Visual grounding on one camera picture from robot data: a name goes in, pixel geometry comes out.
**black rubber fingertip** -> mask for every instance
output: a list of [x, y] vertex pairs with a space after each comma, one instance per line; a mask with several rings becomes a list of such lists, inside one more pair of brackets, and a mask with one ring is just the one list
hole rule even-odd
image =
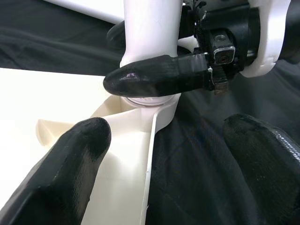
[[102, 118], [73, 126], [12, 194], [0, 211], [0, 225], [79, 225], [110, 142]]
[[168, 55], [127, 64], [111, 73], [104, 88], [111, 94], [146, 98], [212, 86], [204, 54]]
[[300, 215], [299, 146], [283, 130], [243, 114], [226, 119], [223, 134], [268, 224], [295, 224]]

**white surface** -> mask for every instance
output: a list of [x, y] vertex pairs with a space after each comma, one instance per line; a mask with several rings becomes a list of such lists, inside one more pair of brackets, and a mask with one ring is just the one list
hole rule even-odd
[[262, 76], [275, 66], [285, 38], [285, 20], [291, 0], [249, 0], [251, 7], [259, 7], [261, 39], [256, 60], [241, 74]]
[[124, 0], [126, 51], [120, 66], [177, 56], [181, 8], [182, 0]]
[[171, 122], [180, 95], [160, 107], [129, 105], [103, 77], [0, 68], [0, 208], [61, 134], [103, 117], [112, 143], [97, 174], [83, 225], [143, 225], [154, 134]]
[[45, 0], [110, 23], [124, 20], [123, 0]]

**white plastic flange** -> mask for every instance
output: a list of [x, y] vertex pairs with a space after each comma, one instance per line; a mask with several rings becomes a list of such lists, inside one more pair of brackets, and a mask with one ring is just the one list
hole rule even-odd
[[249, 0], [252, 8], [259, 7], [261, 38], [257, 58], [241, 74], [262, 76], [275, 66], [285, 38], [286, 14], [291, 0]]

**black fabric background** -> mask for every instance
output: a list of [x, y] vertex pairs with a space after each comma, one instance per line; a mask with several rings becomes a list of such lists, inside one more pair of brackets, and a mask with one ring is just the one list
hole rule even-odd
[[[42, 0], [0, 0], [0, 67], [88, 75], [118, 68], [112, 24]], [[263, 225], [222, 125], [247, 113], [300, 143], [300, 66], [284, 61], [266, 76], [241, 75], [225, 96], [182, 94], [172, 123], [155, 138], [147, 225]]]

